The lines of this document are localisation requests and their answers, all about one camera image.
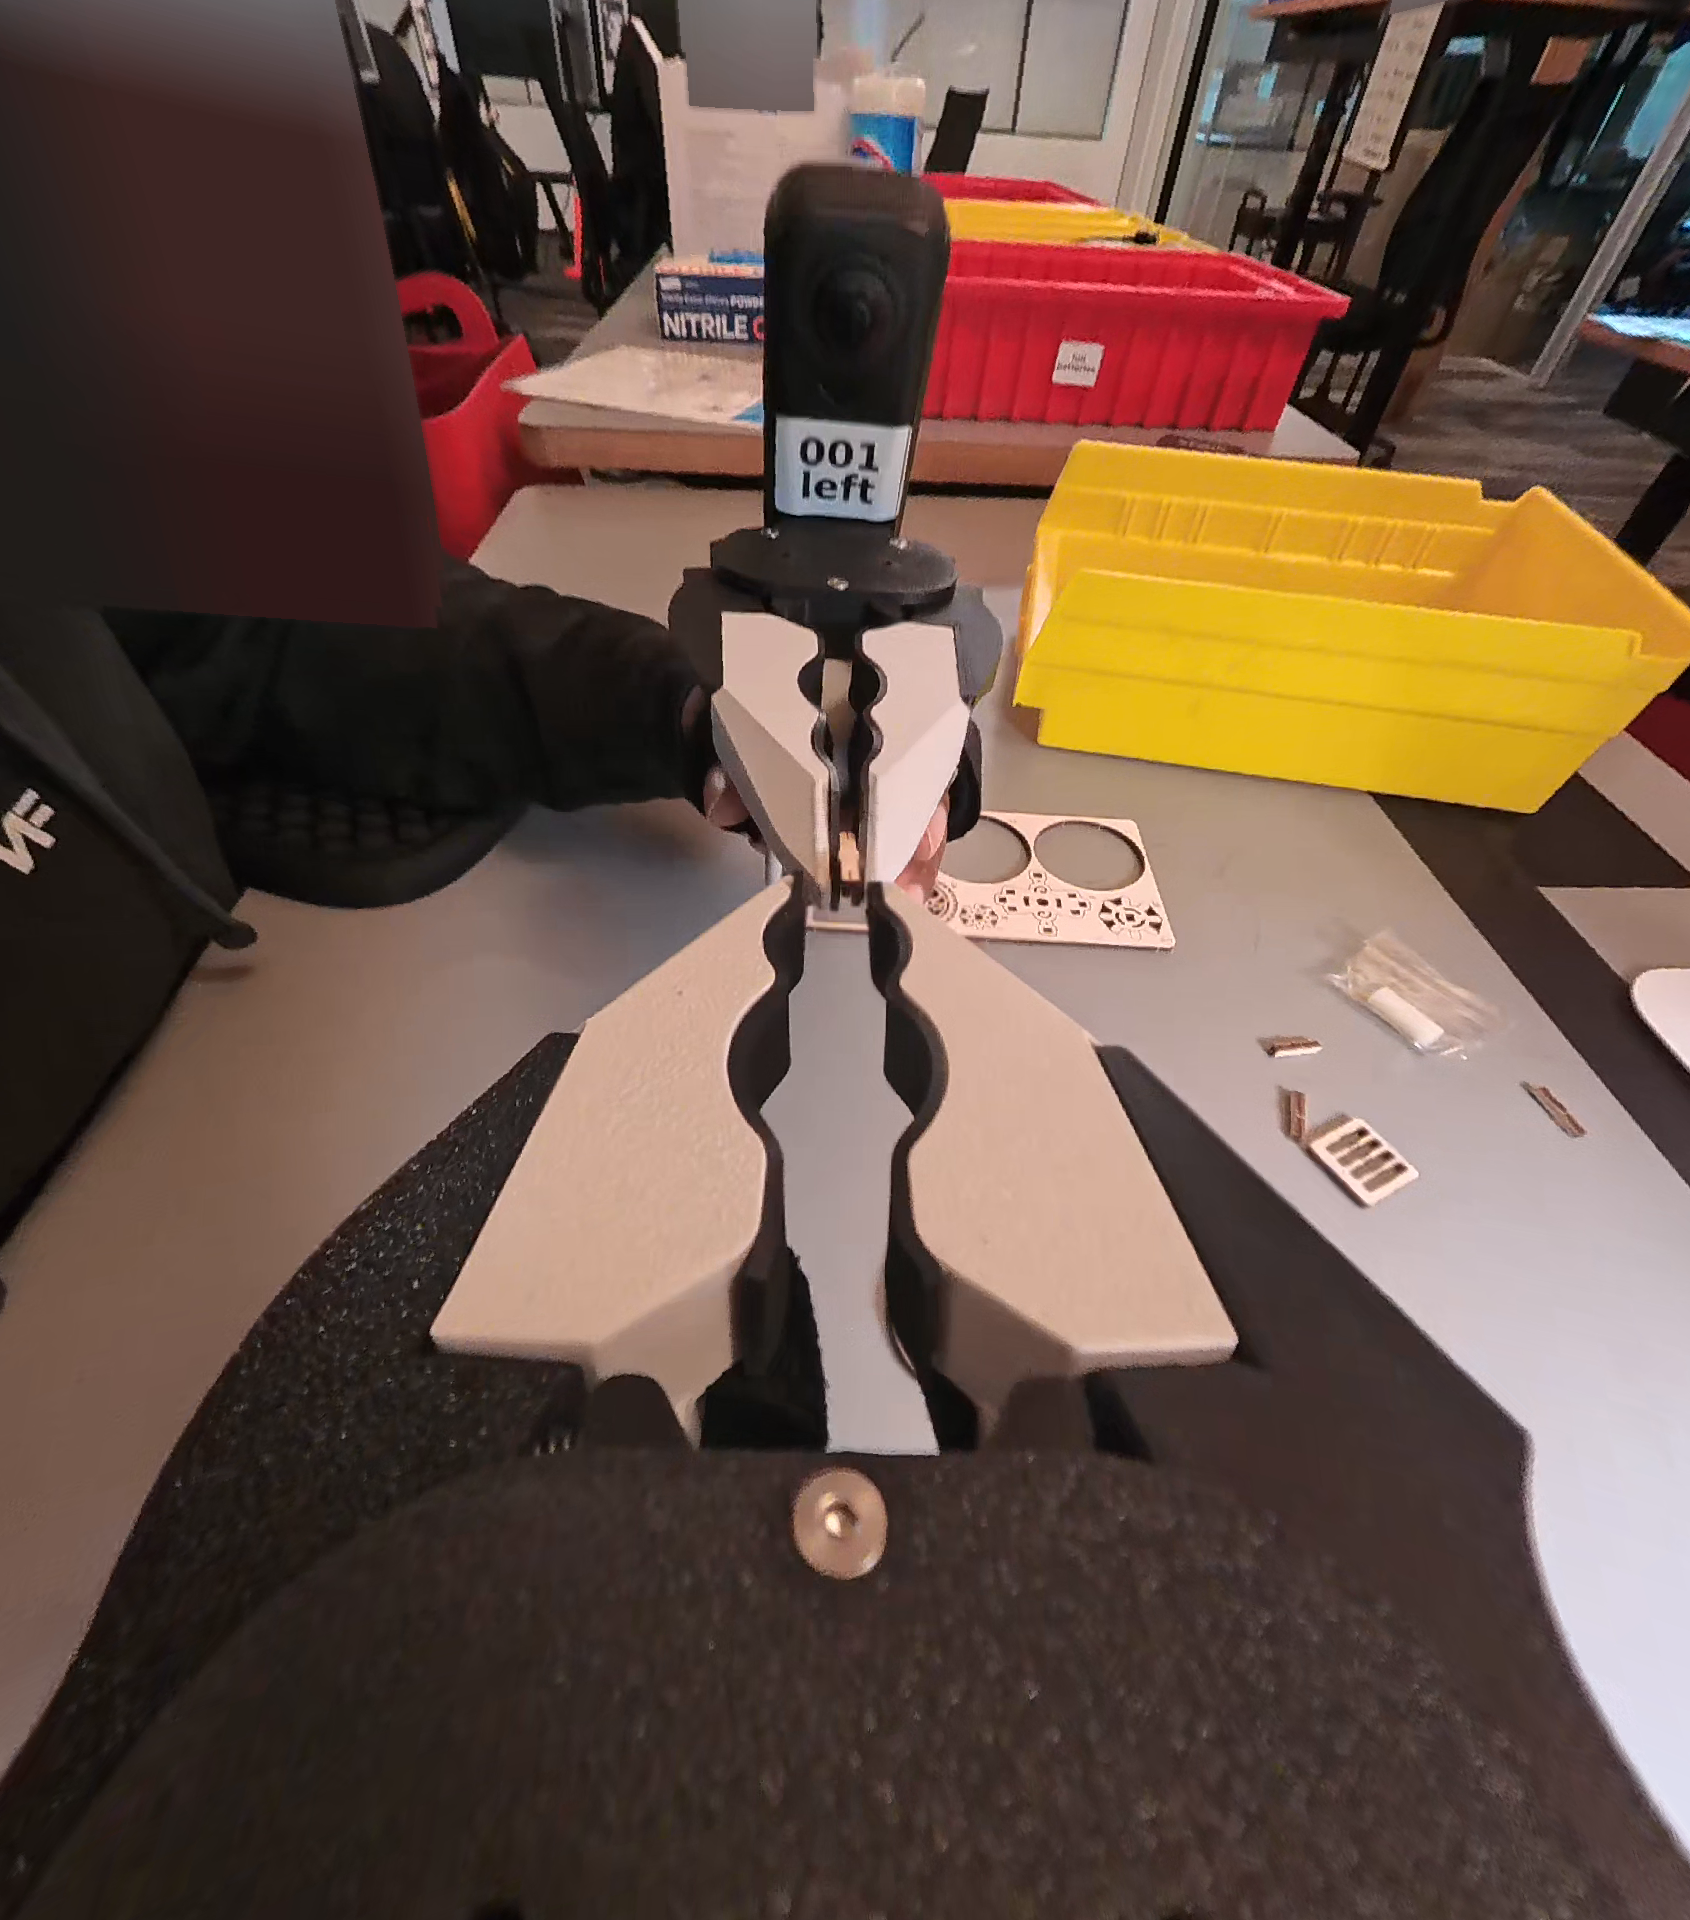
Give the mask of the white wipes canister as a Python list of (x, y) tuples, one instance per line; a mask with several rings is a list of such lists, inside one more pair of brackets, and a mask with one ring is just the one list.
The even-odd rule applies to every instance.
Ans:
[(916, 175), (924, 159), (926, 78), (892, 67), (858, 72), (847, 87), (850, 155), (856, 163)]

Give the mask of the clear plastic sheet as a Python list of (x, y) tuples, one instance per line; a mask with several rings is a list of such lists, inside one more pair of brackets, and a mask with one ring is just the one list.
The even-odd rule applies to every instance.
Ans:
[(762, 428), (762, 358), (616, 346), (507, 375), (526, 401), (554, 401), (691, 425)]

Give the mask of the person's left forearm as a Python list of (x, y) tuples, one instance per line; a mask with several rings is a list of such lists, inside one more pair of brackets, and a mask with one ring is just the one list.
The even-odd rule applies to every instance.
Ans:
[(666, 625), (445, 560), (427, 627), (105, 608), (190, 757), (229, 875), (329, 908), (424, 900), (534, 807), (715, 792), (709, 696)]

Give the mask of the blue white glove box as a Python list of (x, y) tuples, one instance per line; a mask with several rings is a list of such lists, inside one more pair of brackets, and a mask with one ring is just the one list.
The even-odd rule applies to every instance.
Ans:
[(664, 253), (652, 263), (652, 301), (664, 343), (758, 347), (766, 316), (764, 253)]

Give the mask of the person's left hand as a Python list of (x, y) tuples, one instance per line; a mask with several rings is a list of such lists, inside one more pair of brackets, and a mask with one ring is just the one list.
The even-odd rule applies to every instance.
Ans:
[[(910, 900), (927, 900), (944, 869), (954, 841), (966, 836), (982, 812), (984, 741), (976, 721), (967, 724), (955, 774), (945, 793), (934, 806), (905, 866), (894, 885)], [(769, 853), (762, 828), (753, 822), (736, 781), (712, 757), (701, 781), (698, 812), (717, 832), (746, 839), (753, 849)]]

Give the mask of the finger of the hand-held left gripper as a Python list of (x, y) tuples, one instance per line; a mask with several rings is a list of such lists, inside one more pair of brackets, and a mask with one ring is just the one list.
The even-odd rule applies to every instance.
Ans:
[(898, 622), (858, 636), (847, 678), (844, 828), (864, 895), (892, 888), (947, 792), (969, 724), (954, 627)]
[(824, 707), (821, 636), (759, 610), (717, 615), (709, 713), (717, 759), (784, 871), (844, 900), (844, 775)]

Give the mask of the large red plastic bin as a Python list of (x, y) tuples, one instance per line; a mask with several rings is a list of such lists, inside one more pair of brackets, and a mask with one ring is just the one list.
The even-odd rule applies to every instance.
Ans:
[(955, 240), (924, 417), (1263, 433), (1350, 303), (1235, 252)]

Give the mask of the tall wooden table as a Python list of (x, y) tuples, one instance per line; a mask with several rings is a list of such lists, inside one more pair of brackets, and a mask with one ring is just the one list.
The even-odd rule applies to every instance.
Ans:
[[(1385, 416), (1429, 372), (1514, 205), (1588, 90), (1690, 37), (1690, 4), (1257, 4), (1276, 66), (1322, 72), (1311, 134), (1280, 203), (1250, 188), (1232, 242), (1343, 296), (1317, 324), (1291, 405), (1363, 464), (1390, 458)], [(1412, 127), (1433, 117), (1438, 69), (1465, 41), (1476, 74), (1422, 174), (1391, 209), (1370, 274), (1354, 252), (1381, 214)]]

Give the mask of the person's black hoodie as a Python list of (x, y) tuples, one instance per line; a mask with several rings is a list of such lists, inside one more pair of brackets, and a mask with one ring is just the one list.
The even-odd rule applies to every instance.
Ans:
[(196, 960), (255, 944), (236, 900), (202, 780), (105, 622), (0, 608), (0, 1245)]

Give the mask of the wooden cutout sheet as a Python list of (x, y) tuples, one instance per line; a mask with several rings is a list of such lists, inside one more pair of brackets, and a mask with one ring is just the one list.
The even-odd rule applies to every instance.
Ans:
[[(995, 880), (940, 874), (927, 912), (973, 941), (1030, 947), (1119, 947), (1169, 952), (1176, 933), (1166, 914), (1140, 823), (1119, 816), (984, 809), (980, 819), (1009, 834), (1021, 849), (1016, 869)], [(1122, 885), (1087, 885), (1056, 875), (1039, 839), (1057, 830), (1091, 828), (1125, 846), (1136, 874)]]

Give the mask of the grey desk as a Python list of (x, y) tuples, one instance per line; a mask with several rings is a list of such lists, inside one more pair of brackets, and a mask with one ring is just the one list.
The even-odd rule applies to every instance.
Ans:
[[(1690, 1853), (1690, 1076), (1629, 987), (1690, 968), (1690, 783), (1603, 746), (1530, 817), (1030, 741), (999, 806), (1131, 817), (1167, 954), (1004, 947), (1136, 1054), (1530, 1433), (1569, 1649)], [(531, 1043), (736, 905), (759, 866), (678, 806), (535, 814), (472, 874), (346, 914), (250, 897), (10, 1241), (0, 1318), (0, 1776), (207, 1389), (337, 1224)], [(1327, 981), (1391, 932), (1490, 1000), (1461, 1058)], [(1270, 1060), (1266, 1036), (1317, 1054)], [(1521, 1081), (1584, 1124), (1558, 1132)], [(1418, 1179), (1363, 1210), (1282, 1132), (1355, 1115)]]

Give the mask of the black hanging jacket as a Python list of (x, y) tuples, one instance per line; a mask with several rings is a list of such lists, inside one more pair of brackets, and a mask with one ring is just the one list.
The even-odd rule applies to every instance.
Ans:
[(609, 263), (623, 280), (639, 276), (670, 243), (664, 60), (645, 16), (631, 5), (618, 34), (605, 100), (609, 174), (599, 227)]
[(521, 283), (538, 269), (538, 199), (518, 154), (444, 64), (437, 93), (401, 39), (363, 27), (373, 78), (353, 84), (393, 276)]

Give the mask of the clear plastic parts bag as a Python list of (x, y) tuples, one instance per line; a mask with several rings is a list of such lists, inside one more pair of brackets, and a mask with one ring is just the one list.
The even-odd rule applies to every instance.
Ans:
[(1490, 1000), (1438, 972), (1391, 930), (1366, 935), (1326, 980), (1419, 1056), (1464, 1058), (1504, 1028)]

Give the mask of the flat yellow plastic bin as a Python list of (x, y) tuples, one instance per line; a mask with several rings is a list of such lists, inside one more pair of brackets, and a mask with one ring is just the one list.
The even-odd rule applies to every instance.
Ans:
[(1185, 232), (1108, 203), (952, 195), (944, 205), (955, 243), (1215, 252)]

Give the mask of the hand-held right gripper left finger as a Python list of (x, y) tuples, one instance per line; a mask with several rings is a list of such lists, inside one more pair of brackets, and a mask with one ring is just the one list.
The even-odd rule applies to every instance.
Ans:
[(648, 1379), (714, 1445), (828, 1443), (762, 1115), (806, 932), (801, 885), (771, 880), (583, 1022), (431, 1320), (437, 1349)]

